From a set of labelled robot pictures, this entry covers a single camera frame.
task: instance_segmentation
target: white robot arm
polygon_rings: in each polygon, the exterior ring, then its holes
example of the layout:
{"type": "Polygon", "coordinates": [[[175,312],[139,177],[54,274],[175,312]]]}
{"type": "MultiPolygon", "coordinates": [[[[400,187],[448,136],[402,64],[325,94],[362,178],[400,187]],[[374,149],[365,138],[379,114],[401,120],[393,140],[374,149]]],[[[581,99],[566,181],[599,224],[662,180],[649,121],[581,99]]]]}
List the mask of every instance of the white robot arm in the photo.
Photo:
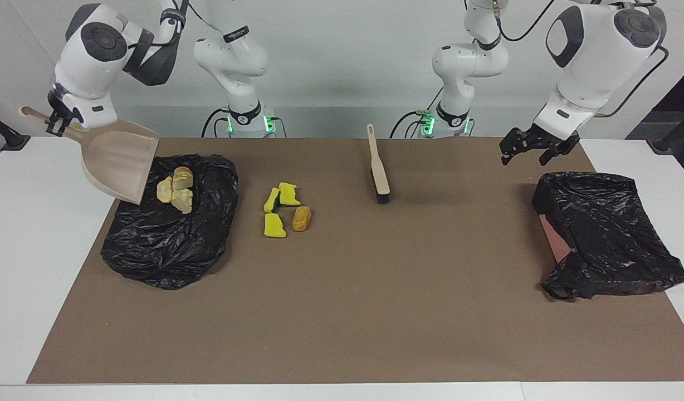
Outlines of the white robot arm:
{"type": "Polygon", "coordinates": [[[117,121],[110,87],[121,71],[148,86],[169,79],[188,0],[181,8],[171,0],[159,3],[163,11],[156,35],[102,3],[86,4],[77,10],[65,33],[67,43],[47,94],[53,109],[47,132],[62,135],[73,121],[79,130],[117,121]]]}
{"type": "Polygon", "coordinates": [[[258,99],[251,78],[266,73],[268,55],[242,22],[240,5],[235,0],[208,2],[204,22],[221,35],[199,39],[194,58],[226,93],[230,131],[236,137],[260,138],[274,129],[270,122],[273,112],[258,99]]]}
{"type": "MultiPolygon", "coordinates": [[[[494,0],[469,0],[463,24],[475,40],[442,46],[434,53],[433,71],[444,84],[435,110],[442,122],[436,125],[434,137],[454,135],[461,129],[475,94],[467,79],[497,76],[508,66],[508,50],[501,41],[494,3],[494,0]]],[[[499,9],[507,5],[508,0],[497,2],[499,9]]]]}
{"type": "Polygon", "coordinates": [[[512,129],[501,141],[502,162],[546,149],[541,165],[567,155],[577,129],[592,119],[656,51],[666,50],[666,18],[652,3],[576,1],[554,21],[546,47],[563,76],[527,131],[512,129]]]}

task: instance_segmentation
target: white table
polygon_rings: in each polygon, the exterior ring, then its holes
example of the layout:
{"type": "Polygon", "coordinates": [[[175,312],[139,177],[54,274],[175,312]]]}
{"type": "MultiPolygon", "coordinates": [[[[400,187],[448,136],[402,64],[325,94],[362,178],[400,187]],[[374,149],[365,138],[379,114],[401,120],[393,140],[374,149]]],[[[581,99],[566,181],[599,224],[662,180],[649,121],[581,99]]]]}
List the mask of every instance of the white table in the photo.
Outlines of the white table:
{"type": "MultiPolygon", "coordinates": [[[[634,178],[659,236],[684,264],[684,171],[642,141],[582,140],[596,170],[634,178]]],[[[32,138],[0,155],[0,400],[684,399],[684,383],[24,385],[113,199],[89,185],[78,145],[32,138]]],[[[668,296],[684,323],[684,284],[668,296]]]]}

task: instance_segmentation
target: beige dustpan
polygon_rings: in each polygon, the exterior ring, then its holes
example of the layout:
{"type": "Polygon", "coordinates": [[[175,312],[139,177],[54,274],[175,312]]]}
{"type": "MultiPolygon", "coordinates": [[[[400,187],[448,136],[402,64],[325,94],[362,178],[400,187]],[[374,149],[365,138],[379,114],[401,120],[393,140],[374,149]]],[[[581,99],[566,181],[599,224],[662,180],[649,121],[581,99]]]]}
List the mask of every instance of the beige dustpan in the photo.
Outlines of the beige dustpan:
{"type": "MultiPolygon", "coordinates": [[[[47,124],[45,114],[21,107],[23,116],[47,124]]],[[[87,179],[100,191],[126,202],[141,203],[146,178],[152,167],[159,137],[152,130],[126,120],[87,132],[67,127],[65,137],[82,147],[82,168],[87,179]]]]}

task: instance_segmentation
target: bread piece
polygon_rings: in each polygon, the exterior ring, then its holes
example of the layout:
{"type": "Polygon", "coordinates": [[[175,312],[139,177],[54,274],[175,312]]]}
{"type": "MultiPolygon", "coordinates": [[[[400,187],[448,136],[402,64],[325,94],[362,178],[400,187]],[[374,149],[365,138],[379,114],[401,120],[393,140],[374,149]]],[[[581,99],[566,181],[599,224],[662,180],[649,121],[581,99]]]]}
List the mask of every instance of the bread piece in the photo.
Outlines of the bread piece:
{"type": "Polygon", "coordinates": [[[174,170],[172,187],[174,190],[182,190],[194,186],[194,173],[188,167],[178,167],[174,170]]]}
{"type": "Polygon", "coordinates": [[[175,190],[174,195],[171,198],[171,204],[174,208],[179,209],[181,213],[187,215],[193,210],[194,193],[188,188],[175,190]]]}
{"type": "Polygon", "coordinates": [[[166,177],[157,184],[157,199],[162,201],[162,203],[171,203],[171,197],[174,195],[172,181],[172,177],[166,177]]]}
{"type": "Polygon", "coordinates": [[[310,208],[307,206],[300,206],[296,209],[295,217],[293,217],[293,230],[299,232],[307,230],[311,218],[312,211],[310,208]]]}

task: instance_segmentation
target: brush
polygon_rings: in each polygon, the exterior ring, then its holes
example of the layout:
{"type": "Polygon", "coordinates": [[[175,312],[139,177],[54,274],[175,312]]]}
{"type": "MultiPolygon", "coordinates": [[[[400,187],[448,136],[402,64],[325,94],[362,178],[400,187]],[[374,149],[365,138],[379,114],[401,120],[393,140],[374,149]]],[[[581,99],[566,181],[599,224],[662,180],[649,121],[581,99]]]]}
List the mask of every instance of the brush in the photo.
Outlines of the brush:
{"type": "Polygon", "coordinates": [[[377,149],[377,138],[374,134],[374,125],[367,124],[367,137],[369,139],[369,151],[372,155],[372,178],[374,179],[374,186],[377,192],[377,202],[381,205],[389,203],[389,180],[386,177],[384,164],[379,157],[379,150],[377,149]]]}

